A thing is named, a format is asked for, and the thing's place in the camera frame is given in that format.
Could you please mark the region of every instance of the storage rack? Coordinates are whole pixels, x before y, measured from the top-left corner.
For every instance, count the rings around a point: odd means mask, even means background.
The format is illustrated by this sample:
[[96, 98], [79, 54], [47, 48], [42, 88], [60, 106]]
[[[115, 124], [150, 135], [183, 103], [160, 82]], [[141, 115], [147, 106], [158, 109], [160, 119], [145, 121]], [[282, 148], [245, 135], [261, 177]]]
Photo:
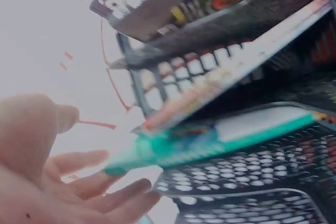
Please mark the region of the storage rack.
[[[336, 0], [329, 1], [335, 12]], [[296, 7], [297, 9], [292, 9], [281, 20], [302, 6]], [[101, 10], [95, 9], [94, 5], [91, 6], [91, 9], [107, 18], [106, 15], [100, 13]], [[223, 13], [220, 14], [217, 14], [216, 17], [224, 17]], [[283, 72], [286, 72], [286, 76], [292, 73], [297, 76], [316, 72], [319, 66], [324, 67], [323, 63], [327, 63], [329, 67], [333, 65], [331, 63], [334, 61], [333, 57], [336, 56], [334, 17], [329, 13], [326, 16], [321, 15], [320, 18], [321, 20], [312, 25], [307, 32], [299, 37], [293, 36], [293, 41], [290, 44], [284, 45], [285, 47], [281, 51], [260, 66], [265, 80], [279, 76]], [[254, 40], [281, 20], [254, 27], [252, 33], [247, 33], [244, 30], [243, 35], [247, 36], [248, 40]], [[195, 27], [199, 30], [203, 29], [200, 26], [188, 26], [185, 30], [190, 29], [191, 32], [194, 32]], [[213, 38], [216, 39], [202, 41], [198, 44], [199, 47], [195, 47], [195, 42], [199, 42], [197, 40], [199, 34], [197, 34], [196, 39], [190, 44], [179, 45], [177, 49], [175, 48], [176, 50], [170, 49], [172, 41], [174, 43], [176, 40], [171, 40], [170, 44], [165, 43], [165, 39], [168, 38], [169, 41], [169, 37], [147, 42], [142, 49], [133, 50], [128, 37], [117, 34], [117, 40], [125, 58], [112, 63], [109, 68], [129, 70], [137, 103], [142, 108], [144, 115], [148, 116], [153, 112], [153, 109], [145, 98], [146, 90], [141, 83], [141, 70], [149, 69], [153, 72], [154, 86], [159, 89], [161, 99], [166, 100], [167, 94], [164, 86], [167, 83], [162, 81], [163, 77], [158, 65], [179, 56], [188, 73], [185, 79], [192, 82], [195, 77], [202, 76], [209, 71], [202, 65], [203, 49], [207, 50], [206, 53], [210, 52], [217, 66], [220, 66], [214, 53], [218, 46], [226, 49], [229, 55], [228, 45], [230, 42], [234, 41], [235, 44], [244, 47], [243, 42], [246, 41], [246, 37], [235, 33], [234, 29], [230, 32], [232, 32], [230, 34], [232, 36], [224, 36], [224, 38], [220, 36], [220, 39], [217, 38], [221, 33], [213, 33]], [[203, 72], [193, 74], [188, 69], [190, 58], [185, 54], [189, 52], [197, 53], [193, 60], [196, 59], [200, 62]], [[184, 79], [177, 77], [178, 67], [170, 64], [170, 68], [171, 75], [175, 78], [173, 84], [181, 89], [178, 83]], [[219, 97], [215, 102], [218, 104], [223, 97]], [[211, 118], [218, 114], [218, 111], [211, 110], [211, 106], [209, 108], [210, 110], [199, 111], [193, 118]], [[300, 129], [270, 140], [260, 146], [252, 146], [230, 155], [198, 163], [173, 167], [164, 171], [157, 181], [155, 189], [172, 197], [178, 205], [180, 214], [176, 224], [336, 223], [336, 212], [334, 211], [336, 207], [334, 201], [336, 193], [336, 173], [334, 171], [336, 145], [334, 140], [336, 136], [333, 123], [332, 120], [320, 122], [306, 129]], [[188, 184], [187, 186], [191, 190], [179, 190], [178, 185], [182, 185], [181, 182], [184, 183], [183, 185]]]
[[[106, 0], [94, 0], [91, 9], [111, 20], [113, 12], [102, 4], [103, 1]], [[245, 0], [240, 2], [229, 9], [187, 24], [183, 29], [153, 39], [139, 50], [127, 51], [127, 64], [131, 68], [139, 69], [142, 65], [147, 67], [149, 64], [154, 65], [167, 58], [188, 53], [197, 49], [195, 45], [199, 45], [197, 46], [199, 49], [206, 48], [215, 43], [218, 38], [221, 42], [231, 42], [241, 39], [242, 36], [258, 37], [313, 0], [283, 1]]]

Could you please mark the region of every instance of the palm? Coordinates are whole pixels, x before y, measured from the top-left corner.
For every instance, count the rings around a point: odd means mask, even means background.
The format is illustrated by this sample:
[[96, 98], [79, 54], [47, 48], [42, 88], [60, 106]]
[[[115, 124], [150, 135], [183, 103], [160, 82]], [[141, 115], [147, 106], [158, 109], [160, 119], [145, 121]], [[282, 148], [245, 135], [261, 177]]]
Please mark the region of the palm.
[[[78, 112], [55, 106], [45, 97], [30, 98], [0, 102], [8, 121], [0, 120], [0, 223], [134, 224], [159, 201], [146, 179], [108, 195], [106, 190], [119, 178], [103, 172], [64, 183], [62, 176], [96, 166], [108, 153], [68, 153], [47, 159], [56, 133], [71, 128]], [[62, 125], [65, 116], [72, 119]]]

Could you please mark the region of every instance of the shelf rack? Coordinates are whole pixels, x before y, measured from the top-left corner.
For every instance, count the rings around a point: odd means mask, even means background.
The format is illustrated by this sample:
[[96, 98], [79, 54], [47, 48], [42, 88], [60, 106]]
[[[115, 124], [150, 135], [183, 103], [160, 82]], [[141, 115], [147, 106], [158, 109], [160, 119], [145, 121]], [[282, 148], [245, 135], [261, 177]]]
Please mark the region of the shelf rack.
[[[140, 49], [132, 49], [128, 37], [118, 33], [117, 40], [125, 58], [109, 64], [109, 68], [129, 70], [137, 104], [146, 117], [150, 116], [155, 109], [146, 98], [149, 87], [156, 88], [157, 97], [164, 102], [169, 98], [166, 86], [175, 86], [181, 92], [183, 87], [180, 83], [192, 83], [211, 71], [205, 66], [204, 57], [211, 58], [213, 68], [218, 68], [222, 66], [217, 58], [219, 50], [225, 52], [225, 58], [236, 56], [232, 47], [240, 48], [242, 52], [239, 55], [246, 58], [251, 52], [258, 55], [262, 51], [256, 48], [262, 48], [267, 40], [252, 46], [253, 41], [265, 33], [268, 37], [268, 30], [314, 0], [292, 0], [292, 3], [282, 4], [284, 1], [245, 0], [168, 35], [143, 40], [145, 44]], [[122, 28], [121, 23], [117, 24], [119, 21], [111, 16], [112, 12], [105, 2], [94, 0], [91, 9], [108, 19], [117, 30]], [[282, 72], [295, 72], [297, 76], [314, 72], [324, 63], [333, 67], [336, 26], [329, 11], [333, 9], [335, 13], [336, 0], [321, 3], [311, 8], [309, 22], [302, 22], [301, 26], [292, 29], [290, 35], [287, 33], [287, 36], [281, 37], [282, 40], [277, 38], [273, 41], [280, 47], [273, 48], [267, 60], [260, 64], [250, 63], [241, 78], [229, 87], [230, 91], [255, 79], [271, 80]], [[200, 71], [193, 73], [189, 66], [196, 61]], [[187, 75], [179, 77], [177, 72], [182, 68]], [[143, 83], [144, 69], [152, 73], [149, 78], [151, 83], [146, 83], [146, 87]], [[256, 78], [258, 71], [262, 74]], [[167, 76], [173, 81], [165, 80]], [[215, 108], [223, 97], [225, 93], [216, 100], [214, 107], [200, 110], [193, 118], [216, 116], [218, 111]], [[154, 188], [173, 198], [179, 207], [176, 224], [334, 224], [335, 130], [332, 120], [319, 122], [263, 145], [173, 167], [163, 172]], [[188, 190], [181, 190], [181, 186], [188, 187]]]

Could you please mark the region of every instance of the stacked plastic basket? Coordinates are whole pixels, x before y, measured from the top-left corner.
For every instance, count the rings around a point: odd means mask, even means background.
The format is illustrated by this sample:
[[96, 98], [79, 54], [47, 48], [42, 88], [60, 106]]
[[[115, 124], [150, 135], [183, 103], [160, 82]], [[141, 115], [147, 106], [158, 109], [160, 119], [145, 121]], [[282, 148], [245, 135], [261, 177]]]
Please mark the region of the stacked plastic basket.
[[[179, 207], [176, 224], [336, 223], [333, 3], [92, 2], [124, 55], [108, 67], [129, 70], [146, 117], [134, 132], [157, 152], [135, 165], [143, 144], [117, 164], [164, 168], [154, 189]], [[129, 37], [143, 46], [133, 49]], [[204, 151], [214, 136], [225, 148]]]

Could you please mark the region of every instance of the finger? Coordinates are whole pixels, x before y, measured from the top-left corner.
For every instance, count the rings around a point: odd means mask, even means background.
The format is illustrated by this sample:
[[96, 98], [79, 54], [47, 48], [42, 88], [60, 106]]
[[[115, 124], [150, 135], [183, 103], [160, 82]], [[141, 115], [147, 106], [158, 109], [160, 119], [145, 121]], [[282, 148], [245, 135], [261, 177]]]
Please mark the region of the finger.
[[86, 205], [91, 209], [106, 214], [130, 199], [143, 195], [151, 189], [151, 186], [151, 182], [148, 179], [141, 179], [115, 193], [89, 199]]
[[66, 104], [56, 104], [56, 107], [58, 112], [57, 133], [61, 134], [67, 132], [79, 121], [79, 110]]
[[68, 185], [75, 195], [86, 200], [104, 194], [120, 178], [112, 177], [99, 171], [91, 176], [70, 182]]
[[69, 152], [59, 154], [48, 159], [46, 166], [53, 163], [61, 176], [75, 173], [88, 167], [95, 167], [109, 157], [106, 150], [89, 151], [89, 152]]
[[159, 202], [161, 196], [157, 192], [149, 192], [126, 202], [121, 207], [108, 213], [111, 224], [133, 224], [147, 214]]
[[0, 163], [38, 184], [56, 134], [70, 129], [78, 115], [43, 94], [0, 100]]

